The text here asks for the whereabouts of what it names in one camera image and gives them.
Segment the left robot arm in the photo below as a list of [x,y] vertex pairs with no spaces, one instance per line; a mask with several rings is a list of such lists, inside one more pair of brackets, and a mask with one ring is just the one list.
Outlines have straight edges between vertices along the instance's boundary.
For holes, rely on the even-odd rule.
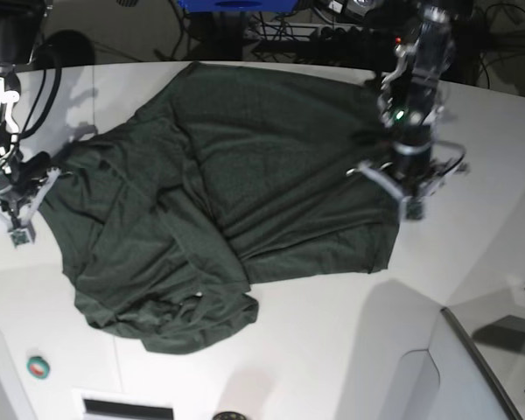
[[361,173],[400,207],[421,205],[453,173],[465,169],[466,147],[438,139],[445,110],[440,81],[452,59],[452,23],[467,17],[466,1],[418,1],[417,28],[398,42],[395,69],[381,78],[377,107],[389,134],[390,158],[362,161],[347,173]]

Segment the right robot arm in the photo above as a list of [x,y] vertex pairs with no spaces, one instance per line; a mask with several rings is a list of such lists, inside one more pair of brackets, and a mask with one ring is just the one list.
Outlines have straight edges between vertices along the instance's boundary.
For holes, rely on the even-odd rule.
[[[42,34],[52,8],[50,1],[0,1],[0,218],[15,235],[29,231],[33,215],[60,175],[48,153],[25,160],[21,151],[21,143],[45,122],[60,89],[60,60]],[[14,117],[22,94],[16,69],[41,55],[53,63],[52,89],[32,126],[20,126]]]

